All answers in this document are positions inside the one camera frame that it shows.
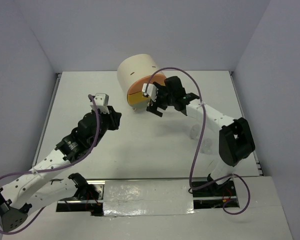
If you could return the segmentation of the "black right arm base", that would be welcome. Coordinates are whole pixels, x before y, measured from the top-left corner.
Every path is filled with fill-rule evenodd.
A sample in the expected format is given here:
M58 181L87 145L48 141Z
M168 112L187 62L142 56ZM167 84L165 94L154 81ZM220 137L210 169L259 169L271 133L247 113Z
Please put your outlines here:
M226 180L221 185L218 185L217 183L212 183L209 186L197 190L189 188L188 192L192 194L194 198L205 199L210 197L220 197L222 199L229 199L230 197L237 196L234 182L230 179Z

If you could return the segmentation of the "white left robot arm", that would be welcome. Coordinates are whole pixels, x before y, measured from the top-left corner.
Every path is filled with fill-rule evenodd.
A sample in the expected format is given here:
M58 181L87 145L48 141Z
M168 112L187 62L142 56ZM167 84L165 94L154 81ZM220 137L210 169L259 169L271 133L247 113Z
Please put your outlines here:
M122 114L112 106L93 108L41 162L0 186L0 233L17 234L34 212L65 198L97 200L98 190L78 172L57 176L85 159L107 131L119 129Z

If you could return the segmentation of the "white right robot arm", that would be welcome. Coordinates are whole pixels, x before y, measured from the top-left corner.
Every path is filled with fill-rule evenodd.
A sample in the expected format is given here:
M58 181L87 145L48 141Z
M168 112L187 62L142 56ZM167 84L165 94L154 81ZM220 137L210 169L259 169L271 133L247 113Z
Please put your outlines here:
M230 117L204 103L195 93L187 93L177 76L166 78L164 85L145 83L142 93L150 98L148 112L162 117L163 110L174 107L185 116L202 122L202 130L208 128L218 134L219 160L208 175L207 189L211 195L220 195L237 164L256 149L248 121L243 117Z

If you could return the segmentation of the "grey bottom drawer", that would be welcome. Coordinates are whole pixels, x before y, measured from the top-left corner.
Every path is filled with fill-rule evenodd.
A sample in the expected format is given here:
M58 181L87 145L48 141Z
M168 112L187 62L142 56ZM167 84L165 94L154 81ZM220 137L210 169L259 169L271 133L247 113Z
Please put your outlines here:
M141 101L141 102L138 102L136 104L132 104L131 107L134 111L139 111L139 110L143 110L143 109L146 109L149 105L149 101Z

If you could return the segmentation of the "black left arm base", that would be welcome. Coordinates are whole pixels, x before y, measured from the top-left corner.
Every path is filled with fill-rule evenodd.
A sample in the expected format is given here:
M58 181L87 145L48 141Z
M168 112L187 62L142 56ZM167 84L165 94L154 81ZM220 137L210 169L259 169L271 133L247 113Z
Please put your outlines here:
M102 217L105 182L86 180L79 173L72 173L67 179L74 184L74 193L57 202L56 212L86 212L94 217Z

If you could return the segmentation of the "yellow drawer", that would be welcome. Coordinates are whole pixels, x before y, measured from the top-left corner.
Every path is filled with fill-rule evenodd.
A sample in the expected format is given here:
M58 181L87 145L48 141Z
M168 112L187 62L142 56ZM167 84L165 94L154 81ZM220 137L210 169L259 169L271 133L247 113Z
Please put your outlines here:
M145 97L142 91L127 95L127 102L130 106L134 106L142 102L148 102L148 101L149 101L149 97Z

